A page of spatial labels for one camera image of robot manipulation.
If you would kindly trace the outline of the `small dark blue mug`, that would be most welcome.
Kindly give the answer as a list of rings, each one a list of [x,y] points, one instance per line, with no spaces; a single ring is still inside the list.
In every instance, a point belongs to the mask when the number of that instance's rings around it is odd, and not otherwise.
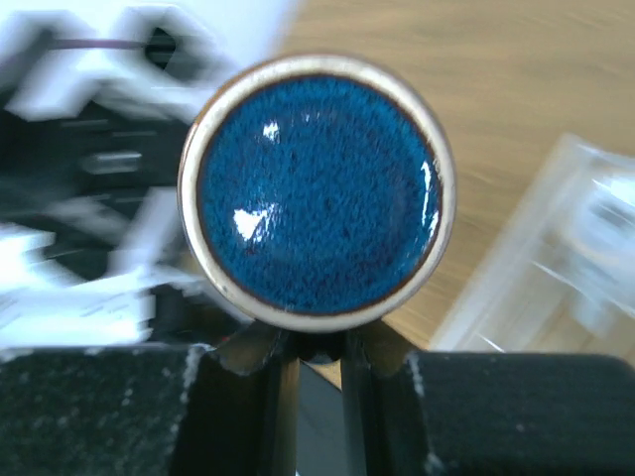
[[[224,83],[181,155],[183,229],[214,299],[340,357],[430,278],[449,242],[456,173],[445,131],[401,76],[304,53]]]

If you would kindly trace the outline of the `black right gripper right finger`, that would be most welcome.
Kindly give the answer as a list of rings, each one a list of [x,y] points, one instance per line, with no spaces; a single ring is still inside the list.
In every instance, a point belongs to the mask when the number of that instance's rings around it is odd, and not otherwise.
[[[634,370],[596,354],[435,352],[377,322],[341,361],[354,475],[630,475]]]

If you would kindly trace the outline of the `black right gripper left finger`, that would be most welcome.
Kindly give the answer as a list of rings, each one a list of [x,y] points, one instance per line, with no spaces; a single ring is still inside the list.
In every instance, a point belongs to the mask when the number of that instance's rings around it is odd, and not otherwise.
[[[298,360],[252,326],[204,344],[1,353],[5,475],[292,475]]]

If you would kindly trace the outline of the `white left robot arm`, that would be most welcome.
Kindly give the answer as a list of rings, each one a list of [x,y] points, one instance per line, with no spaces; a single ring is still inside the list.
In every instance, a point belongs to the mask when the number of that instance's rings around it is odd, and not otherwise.
[[[194,112],[239,65],[202,1],[1,5],[1,344],[144,340]]]

